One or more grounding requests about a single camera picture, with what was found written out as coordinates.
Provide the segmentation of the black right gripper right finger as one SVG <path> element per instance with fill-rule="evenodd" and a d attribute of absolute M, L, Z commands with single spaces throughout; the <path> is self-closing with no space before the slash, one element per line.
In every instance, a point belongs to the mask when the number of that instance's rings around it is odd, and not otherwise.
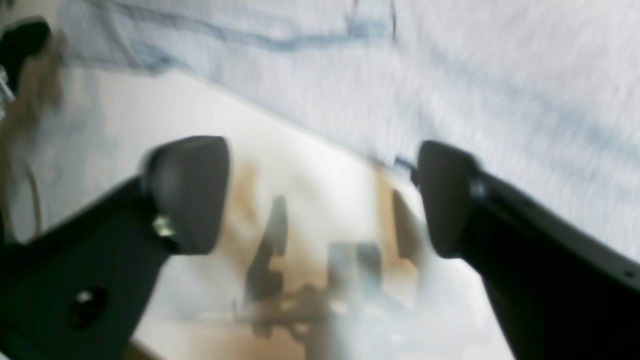
<path fill-rule="evenodd" d="M 412 180 L 430 242 L 480 276 L 517 360 L 637 360 L 639 263 L 586 235 L 471 153 L 421 143 Z"/>

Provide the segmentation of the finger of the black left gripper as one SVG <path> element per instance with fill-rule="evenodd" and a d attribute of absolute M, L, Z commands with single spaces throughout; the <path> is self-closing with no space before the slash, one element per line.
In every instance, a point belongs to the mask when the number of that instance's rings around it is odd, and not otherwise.
<path fill-rule="evenodd" d="M 25 17 L 3 29 L 0 64 L 6 74 L 6 86 L 18 93 L 19 77 L 29 57 L 38 55 L 50 41 L 52 30 L 44 17 Z"/>

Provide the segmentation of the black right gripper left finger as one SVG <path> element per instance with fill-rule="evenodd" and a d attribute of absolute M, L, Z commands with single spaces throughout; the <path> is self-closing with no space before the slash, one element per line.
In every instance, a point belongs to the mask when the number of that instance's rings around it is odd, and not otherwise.
<path fill-rule="evenodd" d="M 1 354 L 121 359 L 169 257 L 213 250 L 229 178 L 224 137 L 173 141 L 80 214 L 3 248 Z"/>

